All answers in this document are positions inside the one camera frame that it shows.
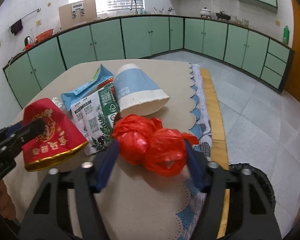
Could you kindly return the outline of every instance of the kitchen countertop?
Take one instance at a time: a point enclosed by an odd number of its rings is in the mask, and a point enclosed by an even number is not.
[[[168,15],[168,14],[142,14],[142,15],[123,15],[123,16],[115,16],[115,17],[109,17],[109,18],[103,18],[103,19],[96,19],[92,22],[88,22],[88,23],[84,23],[84,24],[81,24],[81,25],[77,25],[75,27],[72,27],[72,28],[69,28],[69,29],[66,29],[66,30],[63,30],[63,31],[60,31],[58,33],[55,33],[54,35],[52,35],[51,37],[49,37],[48,39],[45,39],[44,41],[41,41],[37,44],[35,44],[34,46],[32,46],[30,49],[28,50],[25,50],[21,53],[18,53],[17,55],[15,55],[11,60],[10,60],[10,64],[12,64],[14,61],[16,61],[18,58],[20,58],[21,56],[23,56],[24,54],[26,54],[27,52],[31,51],[32,49],[36,48],[37,46],[39,46],[40,44],[48,41],[48,40],[51,40],[59,35],[62,35],[63,33],[67,33],[67,32],[70,32],[72,30],[75,30],[75,29],[78,29],[78,28],[81,28],[81,27],[84,27],[84,26],[88,26],[88,25],[92,25],[94,23],[100,23],[100,22],[105,22],[105,21],[111,21],[111,20],[116,20],[116,19],[124,19],[124,18],[130,18],[130,17],[152,17],[152,16],[155,16],[155,17],[179,17],[179,18],[190,18],[190,19],[201,19],[201,20],[207,20],[207,21],[215,21],[215,22],[223,22],[223,23],[226,23],[226,24],[230,24],[230,25],[234,25],[234,26],[238,26],[240,28],[244,28],[246,30],[249,30],[249,31],[253,31],[253,32],[256,32],[256,33],[259,33],[273,41],[276,41],[277,43],[281,44],[282,46],[288,48],[291,50],[291,48],[285,44],[283,44],[281,41],[278,41],[276,40],[275,38],[273,37],[270,37],[269,35],[266,35],[262,32],[259,32],[259,31],[256,31],[256,30],[253,30],[253,29],[250,29],[250,28],[247,28],[247,27],[244,27],[243,25],[239,25],[239,24],[235,24],[235,23],[231,23],[231,22],[226,22],[226,21],[220,21],[220,20],[215,20],[215,19],[207,19],[207,18],[201,18],[201,17],[186,17],[186,16],[178,16],[178,15]],[[3,70],[5,70],[6,68],[8,67],[8,64],[5,65],[5,67],[3,67]]]

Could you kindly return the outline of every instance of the black garbage bag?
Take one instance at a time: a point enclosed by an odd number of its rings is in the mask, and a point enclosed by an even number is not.
[[[231,165],[229,165],[229,168],[231,171],[241,171],[242,169],[251,170],[252,174],[255,176],[255,178],[261,185],[261,188],[265,192],[266,197],[268,198],[268,201],[270,203],[270,206],[272,207],[272,209],[274,211],[274,208],[275,208],[274,191],[273,191],[272,185],[271,185],[267,175],[262,170],[259,170],[255,167],[251,166],[249,163],[231,164]]]

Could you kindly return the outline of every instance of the human hand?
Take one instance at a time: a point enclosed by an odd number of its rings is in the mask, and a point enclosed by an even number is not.
[[[16,218],[16,208],[7,192],[7,187],[3,180],[0,180],[0,215],[9,220]]]

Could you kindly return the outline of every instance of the screw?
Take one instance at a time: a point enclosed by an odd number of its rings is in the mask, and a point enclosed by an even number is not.
[[[216,169],[219,167],[219,164],[218,163],[215,163],[215,162],[209,162],[208,163],[208,166],[212,169]]]
[[[84,168],[84,169],[91,168],[92,166],[93,166],[92,162],[84,162],[84,163],[81,164],[81,167]]]
[[[50,175],[55,175],[55,174],[57,174],[58,172],[59,172],[59,170],[58,170],[57,168],[52,168],[52,169],[49,170],[49,174],[50,174]]]
[[[242,174],[244,174],[244,175],[251,175],[252,174],[252,171],[251,170],[249,170],[249,169],[242,169]]]

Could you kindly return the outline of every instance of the blue snack package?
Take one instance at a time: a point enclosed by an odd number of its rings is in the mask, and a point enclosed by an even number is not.
[[[66,109],[70,111],[72,104],[75,104],[80,99],[92,94],[94,91],[97,91],[99,89],[98,86],[101,83],[112,77],[113,74],[109,70],[107,70],[102,64],[100,64],[100,67],[95,73],[93,79],[91,79],[88,83],[85,83],[81,87],[71,92],[61,94],[61,99],[63,100]]]

